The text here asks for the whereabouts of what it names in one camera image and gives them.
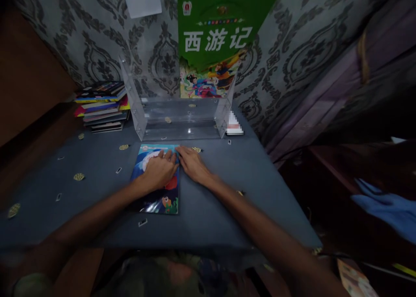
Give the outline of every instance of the damask wallpaper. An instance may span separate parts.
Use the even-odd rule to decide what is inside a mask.
[[[276,1],[240,68],[234,94],[264,142],[384,1]],[[141,75],[144,93],[179,97],[176,0],[162,0],[161,14],[138,19],[130,18],[125,0],[14,2],[80,86],[120,80],[123,52]]]

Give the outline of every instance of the person's right hand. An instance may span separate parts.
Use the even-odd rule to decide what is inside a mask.
[[[183,170],[193,181],[206,185],[213,179],[217,179],[217,176],[206,168],[201,157],[195,150],[184,146],[177,147],[175,150],[181,155],[179,156],[179,160]]]

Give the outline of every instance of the book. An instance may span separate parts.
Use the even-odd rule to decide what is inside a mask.
[[[178,0],[181,98],[225,97],[276,0]]]
[[[85,113],[84,117],[92,117],[92,116],[98,116],[98,115],[104,115],[104,114],[116,113],[116,112],[118,112],[118,105],[116,107],[112,107],[111,109]]]
[[[114,102],[120,101],[121,98],[126,94],[126,88],[123,87],[116,96],[103,96],[103,97],[86,97],[78,96],[74,99],[76,103],[95,103],[95,102]]]
[[[140,146],[139,154],[137,155],[136,164],[133,168],[130,181],[133,181],[138,176],[146,171],[149,160],[157,156],[160,150],[167,153],[172,150],[176,153],[175,147],[178,145],[158,145],[158,144],[142,144]],[[169,215],[178,213],[179,203],[179,168],[176,170],[173,178],[161,190],[156,190],[145,197],[133,202],[130,210],[136,210],[141,213],[165,213]]]
[[[88,122],[92,122],[92,121],[95,121],[95,120],[98,120],[98,119],[104,119],[104,118],[107,118],[107,117],[112,117],[112,116],[120,115],[120,114],[123,114],[123,113],[121,111],[118,111],[116,113],[104,114],[104,115],[101,115],[101,116],[92,116],[92,117],[87,116],[83,119],[83,121],[88,123]]]
[[[115,127],[119,127],[121,126],[121,122],[108,122],[108,123],[104,123],[104,124],[98,124],[95,126],[91,126],[91,130],[93,129],[111,129],[111,128],[115,128]]]
[[[77,90],[77,98],[115,96],[124,88],[121,81],[102,81],[92,86]]]
[[[115,104],[115,103],[117,103],[117,102],[105,102],[105,103],[96,102],[96,103],[88,103],[88,104],[82,104],[82,105],[80,105],[79,108],[82,108],[84,110],[87,110],[87,109],[92,109],[92,108],[95,108],[95,107],[112,105],[112,104]]]
[[[378,297],[368,278],[340,259],[337,259],[342,285],[351,296]]]
[[[102,111],[102,110],[108,110],[108,109],[118,107],[119,102],[108,102],[108,104],[107,103],[104,103],[104,104],[105,105],[101,105],[101,106],[97,106],[97,107],[93,107],[93,108],[88,108],[88,109],[85,110],[84,114],[97,112],[97,111]]]
[[[124,95],[124,97],[122,97],[120,99],[120,101],[118,101],[118,102],[105,102],[105,103],[96,102],[96,103],[82,104],[75,110],[74,115],[76,117],[83,117],[85,115],[85,112],[89,109],[96,108],[96,107],[99,107],[99,106],[104,107],[104,106],[107,106],[107,105],[116,106],[117,104],[119,105],[119,108],[118,108],[119,111],[130,110],[130,104],[129,104],[129,100],[127,98],[127,95]]]
[[[115,116],[106,117],[103,119],[97,119],[90,122],[85,122],[84,126],[91,126],[91,125],[97,125],[97,124],[103,124],[108,122],[118,122],[118,121],[124,121],[129,119],[130,111],[123,111],[121,114],[117,114]]]
[[[91,129],[91,133],[101,133],[101,132],[113,132],[113,131],[120,131],[123,130],[124,122],[118,124],[117,126],[112,127],[103,127],[103,128],[94,128]]]

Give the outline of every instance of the gray table surface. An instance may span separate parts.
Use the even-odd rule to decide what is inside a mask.
[[[314,230],[296,199],[265,153],[258,138],[240,112],[234,112],[244,136],[197,139],[159,144],[200,147],[207,167],[251,200],[303,245],[321,247]],[[119,146],[129,144],[127,150]],[[45,158],[21,182],[13,196],[19,213],[0,220],[0,249],[31,246],[75,214],[116,192],[129,182],[139,152],[140,140],[130,121],[120,132],[78,135]],[[76,173],[85,179],[75,181]],[[138,249],[228,248],[246,250],[252,244],[221,203],[204,187],[180,171],[179,215],[131,213],[124,211],[94,241],[102,247]],[[147,218],[148,223],[138,227]]]

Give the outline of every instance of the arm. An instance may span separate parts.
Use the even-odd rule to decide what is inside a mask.
[[[77,246],[87,244],[127,205],[162,188],[173,177],[178,165],[176,154],[169,150],[163,158],[150,159],[146,172],[117,193],[79,213],[55,230],[25,258],[12,283],[31,273],[42,273],[54,282]]]
[[[204,165],[198,153],[186,147],[176,149],[181,165],[195,182],[207,187],[238,221],[253,243],[279,270],[295,296],[345,296],[337,278],[246,198],[237,194]]]

